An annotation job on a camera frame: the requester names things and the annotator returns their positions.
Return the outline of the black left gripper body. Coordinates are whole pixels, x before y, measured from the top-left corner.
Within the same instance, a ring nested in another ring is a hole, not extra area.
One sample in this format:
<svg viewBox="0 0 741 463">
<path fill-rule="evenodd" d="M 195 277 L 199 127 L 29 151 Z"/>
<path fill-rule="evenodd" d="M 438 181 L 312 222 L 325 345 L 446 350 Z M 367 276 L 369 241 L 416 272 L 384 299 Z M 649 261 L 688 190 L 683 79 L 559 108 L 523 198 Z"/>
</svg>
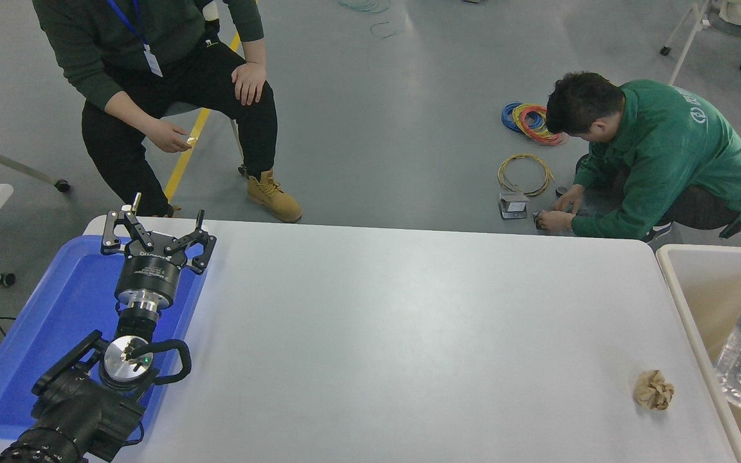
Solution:
<svg viewBox="0 0 741 463">
<path fill-rule="evenodd" d="M 158 304 L 174 302 L 181 270 L 187 263 L 183 250 L 166 255 L 164 248 L 144 250 L 134 242 L 124 247 L 123 254 L 123 267 L 115 288 L 115 298 L 120 303 L 129 304 L 133 298 L 145 294 Z"/>
</svg>

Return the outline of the person's right hand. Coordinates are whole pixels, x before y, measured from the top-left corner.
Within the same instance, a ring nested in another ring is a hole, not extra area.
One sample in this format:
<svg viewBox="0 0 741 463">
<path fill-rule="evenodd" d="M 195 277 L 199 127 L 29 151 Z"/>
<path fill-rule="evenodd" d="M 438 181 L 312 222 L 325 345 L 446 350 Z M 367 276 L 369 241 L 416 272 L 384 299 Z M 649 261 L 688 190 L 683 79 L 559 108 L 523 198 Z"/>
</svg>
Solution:
<svg viewBox="0 0 741 463">
<path fill-rule="evenodd" d="M 584 201 L 585 187 L 574 183 L 567 193 L 562 194 L 554 203 L 553 211 L 572 213 L 577 215 Z"/>
</svg>

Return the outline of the seated person's right hand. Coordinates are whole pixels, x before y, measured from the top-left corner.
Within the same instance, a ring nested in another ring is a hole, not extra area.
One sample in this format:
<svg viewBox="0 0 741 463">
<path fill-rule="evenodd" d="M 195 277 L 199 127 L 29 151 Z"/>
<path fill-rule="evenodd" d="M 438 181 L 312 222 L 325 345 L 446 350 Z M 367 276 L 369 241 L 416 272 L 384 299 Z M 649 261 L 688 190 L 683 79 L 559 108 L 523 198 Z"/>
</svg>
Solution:
<svg viewBox="0 0 741 463">
<path fill-rule="evenodd" d="M 188 142 L 188 132 L 161 118 L 151 118 L 142 123 L 140 130 L 162 152 L 185 152 L 192 147 Z"/>
</svg>

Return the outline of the person's left hand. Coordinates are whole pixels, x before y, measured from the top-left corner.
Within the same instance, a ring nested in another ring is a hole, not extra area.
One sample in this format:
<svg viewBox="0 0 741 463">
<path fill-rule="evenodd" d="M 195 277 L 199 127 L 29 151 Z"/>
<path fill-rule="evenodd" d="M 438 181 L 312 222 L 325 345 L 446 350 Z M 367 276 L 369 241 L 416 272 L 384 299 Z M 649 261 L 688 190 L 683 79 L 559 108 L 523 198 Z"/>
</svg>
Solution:
<svg viewBox="0 0 741 463">
<path fill-rule="evenodd" d="M 576 218 L 573 213 L 565 213 L 558 210 L 543 210 L 537 214 L 535 224 L 541 230 L 550 233 L 562 233 L 572 231 L 572 223 Z"/>
</svg>

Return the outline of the seated person's left hand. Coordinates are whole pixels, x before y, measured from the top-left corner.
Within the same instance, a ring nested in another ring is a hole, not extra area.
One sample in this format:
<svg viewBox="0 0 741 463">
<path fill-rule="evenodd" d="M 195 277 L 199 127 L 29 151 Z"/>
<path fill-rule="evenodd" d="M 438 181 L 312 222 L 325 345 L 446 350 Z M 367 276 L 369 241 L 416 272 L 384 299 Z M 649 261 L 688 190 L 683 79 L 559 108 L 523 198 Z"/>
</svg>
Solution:
<svg viewBox="0 0 741 463">
<path fill-rule="evenodd" d="M 266 65 L 263 62 L 246 61 L 232 71 L 235 97 L 241 105 L 260 102 L 266 76 Z"/>
</svg>

